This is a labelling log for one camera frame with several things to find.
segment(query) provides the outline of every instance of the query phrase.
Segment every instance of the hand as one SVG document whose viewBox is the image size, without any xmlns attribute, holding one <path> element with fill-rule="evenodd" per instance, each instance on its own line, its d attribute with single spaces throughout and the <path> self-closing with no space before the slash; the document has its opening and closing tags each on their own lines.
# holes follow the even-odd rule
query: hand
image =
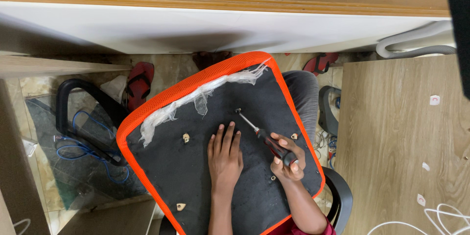
<svg viewBox="0 0 470 235">
<path fill-rule="evenodd" d="M 232 196 L 235 184 L 243 169 L 242 151 L 240 150 L 241 132 L 237 131 L 232 142 L 235 123 L 228 125 L 225 137 L 224 124 L 219 125 L 217 135 L 212 135 L 207 146 L 209 172 L 212 180 L 212 194 Z"/>
<path fill-rule="evenodd" d="M 279 142 L 279 145 L 292 151 L 298 159 L 298 163 L 292 163 L 291 166 L 285 166 L 284 163 L 274 157 L 274 161 L 271 164 L 271 171 L 276 175 L 279 181 L 292 180 L 298 181 L 304 177 L 304 168 L 305 168 L 305 152 L 302 148 L 298 147 L 293 140 L 278 135 L 276 133 L 271 133 L 271 137 Z"/>
</svg>

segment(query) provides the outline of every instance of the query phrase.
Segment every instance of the flip-flop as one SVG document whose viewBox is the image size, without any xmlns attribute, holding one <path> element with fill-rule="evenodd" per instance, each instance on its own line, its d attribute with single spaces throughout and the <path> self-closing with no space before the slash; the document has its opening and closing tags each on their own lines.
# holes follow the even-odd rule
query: flip-flop
<svg viewBox="0 0 470 235">
<path fill-rule="evenodd" d="M 328 71 L 329 65 L 338 60 L 338 53 L 321 53 L 316 58 L 310 59 L 305 64 L 304 71 L 314 73 L 315 76 Z"/>
<path fill-rule="evenodd" d="M 153 80 L 154 66 L 150 63 L 138 62 L 129 74 L 127 82 L 127 108 L 134 111 L 145 103 L 150 94 L 150 84 Z"/>
</svg>

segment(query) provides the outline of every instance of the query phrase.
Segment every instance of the sticker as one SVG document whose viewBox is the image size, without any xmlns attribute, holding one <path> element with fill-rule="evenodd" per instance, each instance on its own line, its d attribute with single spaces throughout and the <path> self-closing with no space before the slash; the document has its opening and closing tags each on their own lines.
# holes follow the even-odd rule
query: sticker
<svg viewBox="0 0 470 235">
<path fill-rule="evenodd" d="M 429 105 L 436 106 L 436 105 L 439 105 L 439 103 L 440 103 L 440 96 L 438 96 L 438 95 L 432 95 L 432 96 L 429 98 Z"/>
<path fill-rule="evenodd" d="M 418 198 L 416 200 L 418 201 L 418 204 L 420 204 L 423 207 L 426 207 L 426 199 L 424 199 L 423 196 L 418 194 Z"/>
<path fill-rule="evenodd" d="M 431 168 L 429 168 L 429 165 L 426 164 L 425 162 L 423 162 L 423 168 L 426 169 L 426 171 L 429 172 L 429 170 L 431 170 Z"/>
</svg>

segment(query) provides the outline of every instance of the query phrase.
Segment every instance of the orange mesh fabric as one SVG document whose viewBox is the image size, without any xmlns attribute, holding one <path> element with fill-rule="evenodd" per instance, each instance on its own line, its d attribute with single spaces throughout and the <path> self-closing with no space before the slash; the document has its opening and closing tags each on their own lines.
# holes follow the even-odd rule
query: orange mesh fabric
<svg viewBox="0 0 470 235">
<path fill-rule="evenodd" d="M 291 108 L 292 114 L 294 115 L 294 118 L 296 119 L 297 124 L 300 130 L 302 131 L 302 135 L 305 136 L 305 141 L 307 142 L 307 146 L 321 174 L 321 178 L 322 178 L 321 188 L 318 191 L 318 193 L 315 194 L 313 197 L 318 196 L 318 194 L 323 190 L 323 187 L 325 185 L 325 177 L 323 175 L 320 162 L 318 161 L 315 155 L 314 148 L 312 146 L 312 143 L 310 142 L 310 139 L 308 138 L 304 125 L 302 124 L 302 121 L 300 120 L 300 117 L 295 110 L 295 106 L 294 106 L 294 102 L 292 101 L 291 94 L 289 93 L 287 85 L 284 82 L 284 78 L 282 77 L 281 71 L 279 70 L 279 67 L 277 66 L 276 61 L 272 58 L 270 54 L 265 53 L 265 52 L 249 52 L 249 53 L 240 54 L 232 58 L 229 58 L 225 61 L 222 61 L 218 64 L 212 65 L 198 72 L 197 74 L 192 75 L 186 78 L 185 80 L 175 84 L 174 86 L 162 91 L 160 94 L 157 94 L 152 99 L 147 101 L 144 105 L 134 110 L 121 123 L 121 126 L 117 130 L 117 135 L 116 135 L 117 144 L 119 148 L 121 149 L 121 152 L 124 158 L 126 158 L 127 162 L 132 167 L 137 177 L 140 179 L 142 184 L 144 184 L 145 188 L 153 196 L 157 204 L 160 206 L 162 211 L 165 213 L 167 218 L 171 221 L 171 223 L 173 224 L 173 226 L 175 227 L 175 229 L 178 231 L 180 235 L 186 235 L 186 233 L 183 231 L 178 221 L 171 214 L 171 211 L 168 208 L 168 206 L 163 202 L 163 200 L 161 199 L 161 197 L 159 196 L 159 194 L 157 193 L 153 185 L 150 183 L 143 169 L 136 162 L 134 156 L 132 155 L 131 151 L 127 147 L 126 137 L 135 128 L 137 128 L 148 115 L 152 114 L 157 109 L 160 109 L 161 107 L 166 106 L 170 104 L 171 102 L 184 97 L 185 95 L 193 92 L 198 87 L 200 87 L 201 85 L 207 82 L 215 80 L 224 75 L 233 74 L 251 65 L 261 64 L 262 62 L 264 62 L 266 59 L 269 59 L 269 58 L 271 59 L 267 61 L 265 64 L 268 67 L 270 67 L 271 70 L 273 71 L 276 81 L 278 82 L 279 87 L 281 88 L 282 93 L 284 94 L 286 98 L 287 104 Z M 289 217 L 290 216 L 286 217 L 284 220 L 280 221 L 276 225 L 270 227 L 261 235 L 268 234 L 269 232 L 274 230 L 276 227 L 281 225 L 285 220 L 289 219 Z"/>
</svg>

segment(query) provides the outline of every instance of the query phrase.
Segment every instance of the screwdriver handle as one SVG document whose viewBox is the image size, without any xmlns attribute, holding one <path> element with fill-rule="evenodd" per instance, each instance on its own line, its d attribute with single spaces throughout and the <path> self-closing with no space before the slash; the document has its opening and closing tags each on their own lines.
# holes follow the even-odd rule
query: screwdriver handle
<svg viewBox="0 0 470 235">
<path fill-rule="evenodd" d="M 297 156 L 290 150 L 279 145 L 279 142 L 266 133 L 266 130 L 260 129 L 256 132 L 256 135 L 263 140 L 264 144 L 269 147 L 271 152 L 279 158 L 285 166 L 290 167 L 292 163 L 297 161 Z"/>
</svg>

